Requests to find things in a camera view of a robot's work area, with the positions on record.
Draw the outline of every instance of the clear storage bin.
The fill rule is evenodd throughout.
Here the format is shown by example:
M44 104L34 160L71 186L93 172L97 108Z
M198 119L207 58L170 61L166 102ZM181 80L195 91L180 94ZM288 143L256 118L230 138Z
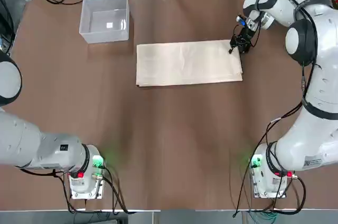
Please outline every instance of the clear storage bin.
M128 0L83 0L79 32L87 43L128 40Z

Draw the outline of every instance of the sticker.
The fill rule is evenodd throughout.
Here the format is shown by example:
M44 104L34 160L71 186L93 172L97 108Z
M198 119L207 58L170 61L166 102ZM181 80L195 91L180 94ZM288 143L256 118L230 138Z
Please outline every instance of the sticker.
M80 186L80 185L84 185L84 179L72 179L72 185L73 186Z
M67 145L60 145L60 151L68 151L68 144Z
M279 184L280 178L273 178L273 184Z
M50 163L50 164L48 164L48 166L43 165L43 168L46 169L46 170L54 170L54 169L61 169L61 166L60 166L59 163L57 163L57 164Z
M314 156L306 156L304 160L304 168L308 167L319 167L322 165L322 154L317 154Z

